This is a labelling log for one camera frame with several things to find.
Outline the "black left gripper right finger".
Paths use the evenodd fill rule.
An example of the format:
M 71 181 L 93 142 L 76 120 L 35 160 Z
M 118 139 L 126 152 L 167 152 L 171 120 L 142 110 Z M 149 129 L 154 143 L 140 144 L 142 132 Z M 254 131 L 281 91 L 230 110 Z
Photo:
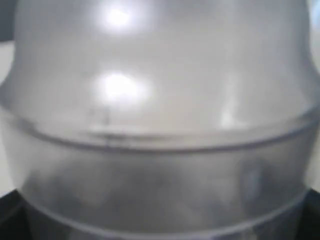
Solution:
M 297 240 L 320 240 L 320 193 L 311 190 L 303 204 Z

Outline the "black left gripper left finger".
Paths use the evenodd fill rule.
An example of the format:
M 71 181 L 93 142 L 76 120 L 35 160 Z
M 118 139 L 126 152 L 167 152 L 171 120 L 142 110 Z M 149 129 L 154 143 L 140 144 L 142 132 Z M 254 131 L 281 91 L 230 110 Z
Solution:
M 0 240 L 32 240 L 24 202 L 13 190 L 0 198 Z

